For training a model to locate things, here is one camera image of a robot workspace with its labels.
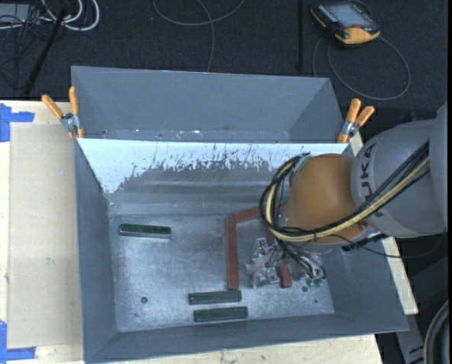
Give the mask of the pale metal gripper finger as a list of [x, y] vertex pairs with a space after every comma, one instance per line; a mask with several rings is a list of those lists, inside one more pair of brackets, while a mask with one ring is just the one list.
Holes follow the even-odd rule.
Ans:
[[266, 278], [267, 271], [265, 262], [261, 260], [251, 260], [246, 264], [246, 273], [250, 278]]
[[277, 284], [278, 273], [275, 268], [258, 268], [250, 275], [250, 286], [258, 288], [267, 284]]

